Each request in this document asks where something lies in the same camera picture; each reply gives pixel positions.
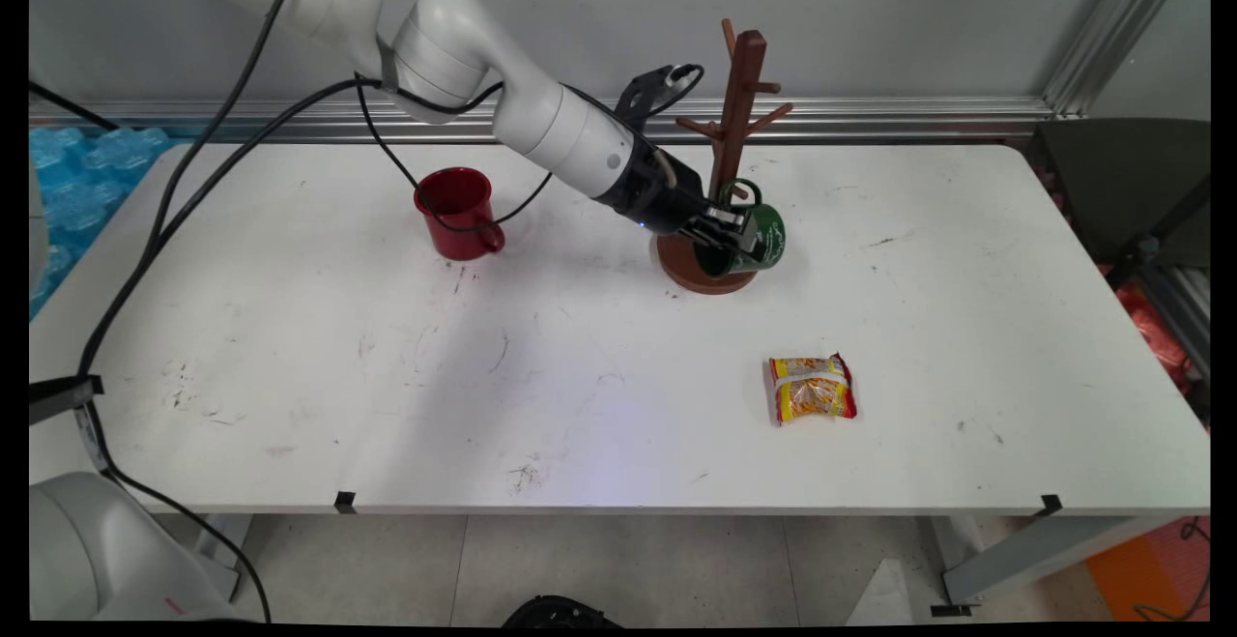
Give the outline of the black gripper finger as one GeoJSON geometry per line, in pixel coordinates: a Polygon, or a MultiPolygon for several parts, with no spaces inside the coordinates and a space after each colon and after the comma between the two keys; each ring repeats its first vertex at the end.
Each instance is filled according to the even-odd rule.
{"type": "Polygon", "coordinates": [[[758,210],[760,204],[708,204],[704,223],[717,235],[760,236],[758,210]]]}
{"type": "Polygon", "coordinates": [[[719,249],[724,252],[751,252],[751,237],[745,231],[745,223],[738,224],[719,221],[719,219],[690,219],[680,228],[680,235],[690,241],[708,249],[719,249]]]}

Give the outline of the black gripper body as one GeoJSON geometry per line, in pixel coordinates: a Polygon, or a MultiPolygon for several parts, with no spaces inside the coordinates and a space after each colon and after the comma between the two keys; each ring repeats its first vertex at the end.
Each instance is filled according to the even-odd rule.
{"type": "Polygon", "coordinates": [[[618,178],[595,202],[654,235],[700,237],[711,209],[700,174],[640,136],[618,178]]]}

